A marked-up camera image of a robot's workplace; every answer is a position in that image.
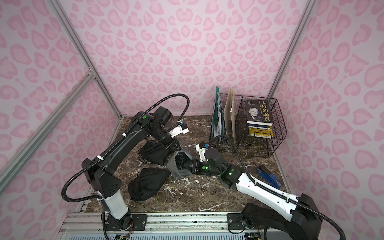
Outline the grey hair dryer pouch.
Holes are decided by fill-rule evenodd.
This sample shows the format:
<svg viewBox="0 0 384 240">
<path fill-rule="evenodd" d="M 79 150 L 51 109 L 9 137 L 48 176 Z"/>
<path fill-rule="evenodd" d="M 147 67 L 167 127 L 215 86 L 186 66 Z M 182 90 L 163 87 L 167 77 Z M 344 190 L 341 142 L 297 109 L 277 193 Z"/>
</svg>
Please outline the grey hair dryer pouch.
<svg viewBox="0 0 384 240">
<path fill-rule="evenodd" d="M 176 180 L 190 176 L 194 159 L 192 155 L 185 149 L 175 151 L 168 160 L 166 167 L 171 172 L 172 177 Z"/>
</svg>

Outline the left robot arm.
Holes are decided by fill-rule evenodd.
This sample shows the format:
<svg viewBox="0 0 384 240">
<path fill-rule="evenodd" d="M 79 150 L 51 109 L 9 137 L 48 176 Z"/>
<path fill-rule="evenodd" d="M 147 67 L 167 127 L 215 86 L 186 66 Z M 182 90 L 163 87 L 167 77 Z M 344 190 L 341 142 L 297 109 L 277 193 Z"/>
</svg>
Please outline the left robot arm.
<svg viewBox="0 0 384 240">
<path fill-rule="evenodd" d="M 160 106 L 166 100 L 176 97 L 190 100 L 187 95 L 181 93 L 159 100 L 144 112 L 137 113 L 128 128 L 104 152 L 93 160 L 84 160 L 82 170 L 64 184 L 61 192 L 62 199 L 69 203 L 98 199 L 115 220 L 129 219 L 130 210 L 121 194 L 122 182 L 114 176 L 114 173 L 131 150 L 148 136 L 153 137 L 166 150 L 181 149 L 176 136 L 186 133 L 188 127 L 183 123 L 183 118 L 179 117 L 176 125 L 166 130 L 164 126 L 169 121 L 171 113 Z M 67 190 L 70 184 L 82 174 L 86 175 L 88 183 L 97 191 L 97 195 L 76 199 L 69 197 Z"/>
</svg>

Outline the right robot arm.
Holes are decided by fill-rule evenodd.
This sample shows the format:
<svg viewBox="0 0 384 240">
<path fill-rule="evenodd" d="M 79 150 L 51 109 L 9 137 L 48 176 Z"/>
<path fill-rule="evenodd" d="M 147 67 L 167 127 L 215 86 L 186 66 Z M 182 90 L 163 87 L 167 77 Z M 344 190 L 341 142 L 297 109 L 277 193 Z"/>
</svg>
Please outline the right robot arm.
<svg viewBox="0 0 384 240">
<path fill-rule="evenodd" d="M 196 175 L 215 176 L 227 189 L 233 189 L 260 201 L 266 208 L 247 204 L 241 222 L 245 228 L 264 227 L 287 233 L 293 240 L 316 240 L 324 221 L 346 239 L 342 228 L 331 218 L 319 212 L 308 195 L 300 197 L 280 191 L 253 177 L 240 161 L 241 167 L 229 164 L 222 153 L 211 144 L 196 145 L 200 160 L 194 161 L 191 172 Z"/>
</svg>

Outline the dark green hair dryer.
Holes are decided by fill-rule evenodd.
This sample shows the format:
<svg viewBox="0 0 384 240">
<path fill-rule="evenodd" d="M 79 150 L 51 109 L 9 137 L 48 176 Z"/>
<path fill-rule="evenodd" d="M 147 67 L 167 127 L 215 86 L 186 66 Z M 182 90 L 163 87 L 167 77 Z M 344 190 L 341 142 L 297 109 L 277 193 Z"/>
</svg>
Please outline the dark green hair dryer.
<svg viewBox="0 0 384 240">
<path fill-rule="evenodd" d="M 188 176 L 191 174 L 191 165 L 193 164 L 193 159 L 189 157 L 186 153 L 180 152 L 175 157 L 176 166 L 178 173 L 183 176 Z"/>
</svg>

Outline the black pouch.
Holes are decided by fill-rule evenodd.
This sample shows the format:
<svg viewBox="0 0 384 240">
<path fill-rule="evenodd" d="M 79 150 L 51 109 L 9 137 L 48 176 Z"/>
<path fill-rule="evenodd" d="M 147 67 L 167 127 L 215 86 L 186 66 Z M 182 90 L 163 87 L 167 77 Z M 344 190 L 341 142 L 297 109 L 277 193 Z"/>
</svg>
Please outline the black pouch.
<svg viewBox="0 0 384 240">
<path fill-rule="evenodd" d="M 129 183 L 131 199 L 142 202 L 155 196 L 170 175 L 170 171 L 166 169 L 143 168 L 140 174 Z"/>
<path fill-rule="evenodd" d="M 144 164 L 165 166 L 178 148 L 166 149 L 161 143 L 146 142 L 138 151 L 139 159 Z"/>
</svg>

